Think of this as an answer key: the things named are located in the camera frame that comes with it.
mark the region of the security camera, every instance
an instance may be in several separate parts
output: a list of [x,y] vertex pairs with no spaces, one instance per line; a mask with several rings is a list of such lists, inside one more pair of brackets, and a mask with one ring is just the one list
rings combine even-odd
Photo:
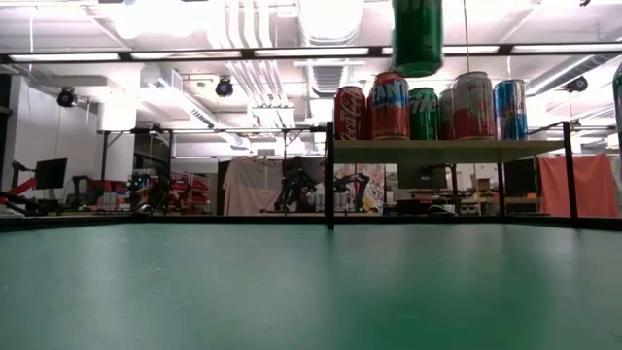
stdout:
[[231,84],[230,77],[221,77],[221,80],[216,85],[216,94],[219,97],[229,97],[233,94],[233,85]]
[[58,94],[58,98],[56,98],[56,103],[58,106],[65,108],[73,108],[78,104],[78,96],[74,93],[75,89],[73,87],[64,87],[62,91]]
[[564,90],[568,92],[583,92],[587,89],[587,79],[578,77],[570,83],[566,84]]

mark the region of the shelf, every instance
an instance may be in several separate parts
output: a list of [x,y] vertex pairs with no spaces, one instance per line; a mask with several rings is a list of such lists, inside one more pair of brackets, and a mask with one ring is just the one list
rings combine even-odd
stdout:
[[335,141],[334,162],[500,163],[563,148],[562,141]]

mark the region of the white cloth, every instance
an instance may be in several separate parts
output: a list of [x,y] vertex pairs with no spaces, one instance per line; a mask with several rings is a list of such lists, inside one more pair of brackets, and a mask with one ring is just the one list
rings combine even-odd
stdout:
[[226,171],[223,189],[226,216],[258,215],[273,210],[281,191],[282,162],[236,157]]

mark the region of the blue soda can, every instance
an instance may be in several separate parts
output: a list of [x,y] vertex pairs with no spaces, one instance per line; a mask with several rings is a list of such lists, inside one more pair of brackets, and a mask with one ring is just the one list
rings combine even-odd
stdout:
[[501,140],[527,140],[525,82],[507,80],[495,86],[495,120]]

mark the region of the green table surface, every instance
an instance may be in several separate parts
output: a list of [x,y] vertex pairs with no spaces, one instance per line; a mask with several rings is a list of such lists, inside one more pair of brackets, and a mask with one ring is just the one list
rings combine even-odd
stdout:
[[0,349],[621,349],[622,234],[123,225],[0,234]]

